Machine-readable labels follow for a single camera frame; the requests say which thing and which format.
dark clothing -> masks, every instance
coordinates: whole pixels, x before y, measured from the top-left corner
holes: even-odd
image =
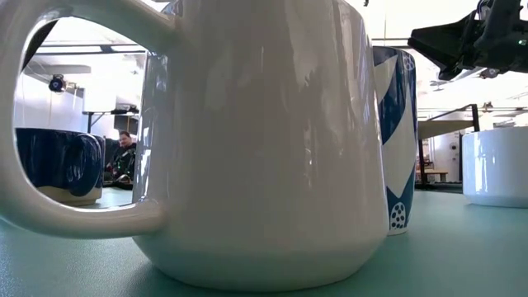
[[[131,144],[126,148],[119,147],[115,151],[111,163],[114,178],[119,178],[125,174],[130,179],[134,179],[135,149],[136,144]]]

camera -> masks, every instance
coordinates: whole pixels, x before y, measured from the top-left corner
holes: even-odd
[[[64,92],[66,82],[64,81],[64,75],[54,74],[53,78],[49,81],[48,88],[52,92]]]

white cylindrical mug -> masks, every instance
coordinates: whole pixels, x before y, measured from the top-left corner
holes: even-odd
[[[528,127],[473,132],[462,138],[464,195],[474,204],[528,207]]]
[[[417,150],[416,69],[407,52],[375,46],[375,83],[383,143],[389,235],[407,231]]]

wooden table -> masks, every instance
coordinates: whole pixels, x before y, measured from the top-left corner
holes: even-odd
[[[420,177],[420,170],[416,170],[416,174]],[[433,175],[438,174],[440,176],[440,182],[446,182],[446,176],[447,176],[446,170],[440,170],[440,169],[426,169],[426,175]]]

blue and white mug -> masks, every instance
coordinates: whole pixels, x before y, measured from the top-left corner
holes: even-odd
[[[416,69],[414,58],[403,50],[375,46],[373,51],[389,235],[397,235],[407,231],[414,195]]]
[[[102,194],[104,139],[91,134],[16,128],[22,167],[35,188],[68,205],[90,205]]]

